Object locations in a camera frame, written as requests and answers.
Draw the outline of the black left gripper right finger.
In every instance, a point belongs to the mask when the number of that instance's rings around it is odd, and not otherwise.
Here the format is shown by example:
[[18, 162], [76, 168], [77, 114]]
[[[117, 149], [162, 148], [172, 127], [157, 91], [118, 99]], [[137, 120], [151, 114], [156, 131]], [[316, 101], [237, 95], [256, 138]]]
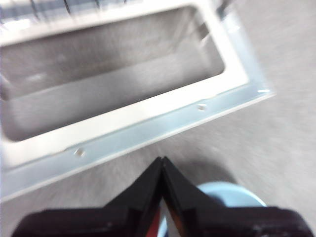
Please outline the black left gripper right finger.
[[278, 207], [228, 207], [193, 185], [167, 158], [162, 158], [163, 198], [183, 237], [311, 237], [293, 210]]

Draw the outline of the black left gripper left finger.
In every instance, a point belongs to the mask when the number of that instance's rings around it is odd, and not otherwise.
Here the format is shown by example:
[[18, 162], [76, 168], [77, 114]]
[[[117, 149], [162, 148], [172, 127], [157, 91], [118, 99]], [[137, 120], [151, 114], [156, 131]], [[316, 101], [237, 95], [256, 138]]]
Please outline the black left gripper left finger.
[[156, 220], [162, 159], [99, 208], [47, 209], [25, 216], [14, 237], [144, 237]]

